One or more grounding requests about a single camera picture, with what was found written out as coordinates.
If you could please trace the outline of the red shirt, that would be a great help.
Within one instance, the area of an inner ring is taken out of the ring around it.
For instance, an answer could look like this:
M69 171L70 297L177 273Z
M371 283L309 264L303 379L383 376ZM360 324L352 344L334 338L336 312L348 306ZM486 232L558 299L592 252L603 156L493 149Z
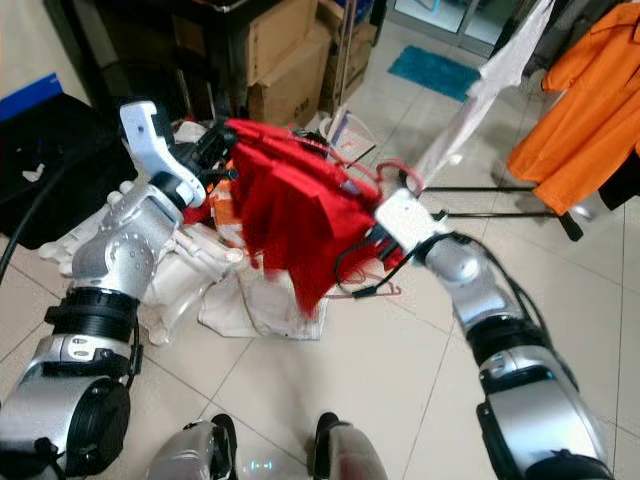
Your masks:
M276 125L229 119L233 210L244 247L261 268L291 279L300 310L317 305L340 280L374 259L366 244L381 192L328 159L328 148Z

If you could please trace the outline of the white T-shirt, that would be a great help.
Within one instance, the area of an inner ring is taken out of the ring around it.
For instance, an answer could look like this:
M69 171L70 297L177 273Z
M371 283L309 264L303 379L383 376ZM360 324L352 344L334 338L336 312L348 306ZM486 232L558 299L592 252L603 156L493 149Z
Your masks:
M479 68L479 78L468 87L460 110L420 157L416 170L420 174L421 187L428 187L445 166L460 163L462 147L479 128L499 93L508 87L518 86L524 78L525 65L529 63L556 5L556 0L531 1L530 8L506 44L493 52Z

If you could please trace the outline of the robot left leg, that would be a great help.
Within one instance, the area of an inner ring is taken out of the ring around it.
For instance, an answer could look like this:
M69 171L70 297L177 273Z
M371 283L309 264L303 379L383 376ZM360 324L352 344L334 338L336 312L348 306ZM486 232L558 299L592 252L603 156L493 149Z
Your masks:
M236 426L228 413L191 422L166 440L146 480L237 480Z

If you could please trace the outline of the black carry case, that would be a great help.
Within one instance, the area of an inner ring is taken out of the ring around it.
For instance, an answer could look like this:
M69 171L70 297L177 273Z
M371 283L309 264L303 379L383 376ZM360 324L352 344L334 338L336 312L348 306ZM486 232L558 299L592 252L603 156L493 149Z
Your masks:
M0 227L13 233L46 175L63 170L37 207L20 246L58 241L104 206L120 183L138 177L120 137L119 120L69 95L41 102L1 122Z

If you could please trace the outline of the red clothes hanger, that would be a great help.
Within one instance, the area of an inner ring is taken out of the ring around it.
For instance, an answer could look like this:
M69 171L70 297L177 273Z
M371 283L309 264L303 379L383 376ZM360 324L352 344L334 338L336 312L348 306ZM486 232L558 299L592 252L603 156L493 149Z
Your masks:
M348 170L348 172L355 169L356 172L369 179L376 187L387 186L389 172L393 172L403 175L404 179L399 180L399 184L408 189L413 197L420 197L421 193L425 191L424 180L422 180L420 173L412 166L402 163L398 157L390 157L390 159L381 160L380 163L370 166L358 160L349 160L339 154L319 133L303 131L302 136L298 136L297 140L302 145L310 147L311 150L320 152L330 163L338 165L339 168Z

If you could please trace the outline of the orange plastic bag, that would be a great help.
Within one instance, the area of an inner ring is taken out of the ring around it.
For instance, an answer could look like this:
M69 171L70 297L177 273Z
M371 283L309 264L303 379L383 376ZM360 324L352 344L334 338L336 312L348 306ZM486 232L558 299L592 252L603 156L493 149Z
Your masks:
M236 204L230 182L219 183L211 189L207 200L211 202L211 219L215 227L228 227L228 225L239 225L241 219L236 214Z

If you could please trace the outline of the plain cardboard box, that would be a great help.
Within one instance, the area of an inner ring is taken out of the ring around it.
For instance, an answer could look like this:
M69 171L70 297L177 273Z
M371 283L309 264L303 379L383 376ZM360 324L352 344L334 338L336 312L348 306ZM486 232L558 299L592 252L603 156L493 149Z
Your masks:
M314 27L317 0L278 0L250 23L246 83L264 78L300 46Z

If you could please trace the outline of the large printed cardboard box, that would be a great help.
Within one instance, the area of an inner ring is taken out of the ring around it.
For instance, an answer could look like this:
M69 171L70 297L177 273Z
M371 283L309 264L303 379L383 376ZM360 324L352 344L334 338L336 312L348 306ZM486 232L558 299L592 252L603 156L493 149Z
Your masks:
M332 37L316 29L282 63L250 87L252 122L307 125L317 111Z

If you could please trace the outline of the steel and black clothes rack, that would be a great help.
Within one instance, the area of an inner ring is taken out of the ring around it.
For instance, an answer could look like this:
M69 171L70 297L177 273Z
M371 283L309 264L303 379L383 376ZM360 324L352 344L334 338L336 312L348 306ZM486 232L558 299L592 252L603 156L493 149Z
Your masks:
M534 191L532 187L425 187L422 189L422 195L425 193L531 193ZM552 210L535 211L535 212L452 212L449 210L440 210L435 215L436 220L444 218L458 219L556 219L561 228L570 238L570 241L580 241L584 237L584 232L579 223L572 218L568 212L566 214L557 215Z

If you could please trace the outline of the blue board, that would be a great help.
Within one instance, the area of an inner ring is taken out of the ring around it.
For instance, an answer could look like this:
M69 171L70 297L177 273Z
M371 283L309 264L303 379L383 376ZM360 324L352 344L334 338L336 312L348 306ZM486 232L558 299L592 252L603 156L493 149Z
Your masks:
M63 87L61 87L58 74L47 74L44 78L37 79L31 84L27 84L26 87L1 97L0 122L5 122L15 115L22 114L23 111L35 108L41 102L52 99L60 93L63 93Z

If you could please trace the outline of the orange polo shirt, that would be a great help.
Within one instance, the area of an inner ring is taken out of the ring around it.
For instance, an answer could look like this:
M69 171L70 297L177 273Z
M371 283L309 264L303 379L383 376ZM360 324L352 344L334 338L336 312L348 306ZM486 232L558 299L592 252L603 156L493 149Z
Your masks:
M561 215L640 154L640 3L605 13L541 87L561 99L518 143L507 168Z

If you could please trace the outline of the white cloth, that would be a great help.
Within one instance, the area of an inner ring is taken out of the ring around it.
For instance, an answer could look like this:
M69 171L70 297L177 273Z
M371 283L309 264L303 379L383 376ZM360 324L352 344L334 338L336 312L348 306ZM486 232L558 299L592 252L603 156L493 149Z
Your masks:
M166 346L207 289L243 268L246 253L182 211L150 183L124 182L99 212L41 257L58 261L73 287L118 291L141 302L148 342Z

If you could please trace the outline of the black shirt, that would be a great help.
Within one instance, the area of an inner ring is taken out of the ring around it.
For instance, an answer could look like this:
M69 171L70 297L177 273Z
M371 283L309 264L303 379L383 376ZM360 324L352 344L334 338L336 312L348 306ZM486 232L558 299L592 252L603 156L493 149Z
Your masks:
M609 210L626 204L632 197L640 196L640 154L635 150L628 152L616 172L599 188L599 196Z

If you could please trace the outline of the teal floor mat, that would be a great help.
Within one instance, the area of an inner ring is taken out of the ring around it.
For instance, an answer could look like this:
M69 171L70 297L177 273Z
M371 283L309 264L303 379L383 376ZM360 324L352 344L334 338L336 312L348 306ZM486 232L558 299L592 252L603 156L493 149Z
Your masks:
M388 72L460 102L465 101L468 88L480 78L476 68L417 46L404 47Z

